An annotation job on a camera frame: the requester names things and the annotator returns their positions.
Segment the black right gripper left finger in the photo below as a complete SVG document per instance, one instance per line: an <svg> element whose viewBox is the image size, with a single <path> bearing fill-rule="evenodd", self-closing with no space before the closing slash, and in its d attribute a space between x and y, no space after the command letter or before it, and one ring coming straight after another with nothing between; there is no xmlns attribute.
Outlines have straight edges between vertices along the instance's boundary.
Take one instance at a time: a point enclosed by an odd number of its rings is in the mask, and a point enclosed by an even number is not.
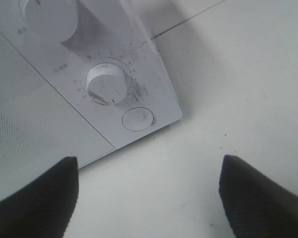
<svg viewBox="0 0 298 238"><path fill-rule="evenodd" d="M65 157L0 201L0 238L62 238L78 193L77 157Z"/></svg>

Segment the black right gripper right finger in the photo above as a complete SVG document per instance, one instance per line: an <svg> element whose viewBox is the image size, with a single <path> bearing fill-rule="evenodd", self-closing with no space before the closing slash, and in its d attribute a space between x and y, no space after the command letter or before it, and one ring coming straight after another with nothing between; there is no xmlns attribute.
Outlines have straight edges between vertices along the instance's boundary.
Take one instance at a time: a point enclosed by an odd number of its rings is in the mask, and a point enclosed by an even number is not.
<svg viewBox="0 0 298 238"><path fill-rule="evenodd" d="M219 194L237 238L298 238L298 196L241 158L224 156Z"/></svg>

